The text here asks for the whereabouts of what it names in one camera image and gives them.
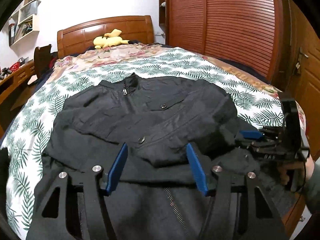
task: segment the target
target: bedsheet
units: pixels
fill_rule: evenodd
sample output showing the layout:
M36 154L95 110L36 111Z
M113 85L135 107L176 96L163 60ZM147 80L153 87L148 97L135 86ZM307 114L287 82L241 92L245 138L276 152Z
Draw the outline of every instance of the bedsheet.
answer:
M89 50L77 57L67 56L56 61L54 64L54 72L48 82L56 80L65 72L79 72L106 64L155 56L168 49L169 48L163 48L160 44L145 45L143 43L137 43Z
M278 93L281 91L279 89L275 88L274 86L268 85L268 84L262 82L261 80L257 79L256 77L248 74L247 72L240 70L240 69L238 69L230 64L227 64L221 60L218 60L214 57L209 57L209 56L204 56L204 55L201 55L201 57L203 59L208 60L212 64L218 66L219 68L223 69L224 71L226 71L232 75L235 75L236 77L238 77L242 81L247 82L248 84L252 85L256 89L272 96L273 98L279 99ZM306 115L304 114L301 106L297 102L296 102L296 104L297 104L297 109L298 109L298 114L299 114L300 126L306 132L306 129L307 129Z
M8 222L21 239L26 238L32 221L34 188L42 177L41 153L50 139L53 121L62 110L65 99L99 84L101 80L117 82L133 72L142 78L177 76L205 79L228 92L238 116L253 126L282 125L283 113L277 98L181 48L80 72L64 71L28 100L1 146L8 148L11 158L6 201Z

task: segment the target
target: leaf-patterned bedsheet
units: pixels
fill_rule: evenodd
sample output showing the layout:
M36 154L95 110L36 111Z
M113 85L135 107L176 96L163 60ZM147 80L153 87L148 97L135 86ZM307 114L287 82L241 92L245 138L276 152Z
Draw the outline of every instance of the leaf-patterned bedsheet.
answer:
M20 111L2 147L11 158L7 183L6 212L11 228L25 239L32 220L34 188L42 177L41 153L53 129L53 121L66 98L98 85L117 82L135 72L142 78L177 76L205 79L230 93L238 116L257 128L281 125L280 101L227 73L200 56L181 48L154 57L105 65L82 72L68 72L46 83Z

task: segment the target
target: louvered door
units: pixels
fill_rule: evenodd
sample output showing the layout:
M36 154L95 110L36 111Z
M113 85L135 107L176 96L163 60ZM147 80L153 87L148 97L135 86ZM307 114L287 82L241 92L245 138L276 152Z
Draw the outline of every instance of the louvered door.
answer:
M267 76L273 0L170 0L169 44L251 66Z

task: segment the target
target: wooden headboard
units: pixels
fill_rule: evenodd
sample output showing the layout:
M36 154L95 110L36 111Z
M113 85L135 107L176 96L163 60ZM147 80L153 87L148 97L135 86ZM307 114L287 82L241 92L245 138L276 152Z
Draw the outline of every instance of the wooden headboard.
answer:
M93 40L113 29L122 31L124 40L138 40L144 44L153 43L153 27L150 15L117 16L81 23L58 31L58 57L63 58L73 53L82 53Z

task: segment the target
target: stuffed animal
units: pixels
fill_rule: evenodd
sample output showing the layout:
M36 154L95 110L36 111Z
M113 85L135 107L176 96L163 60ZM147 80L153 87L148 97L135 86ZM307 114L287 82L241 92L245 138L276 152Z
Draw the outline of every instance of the stuffed animal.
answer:
M128 44L129 40L122 40L119 35L122 31L114 29L111 33L106 33L104 37L96 37L93 40L93 44L95 45L95 49L101 49L105 47L118 46L120 44Z

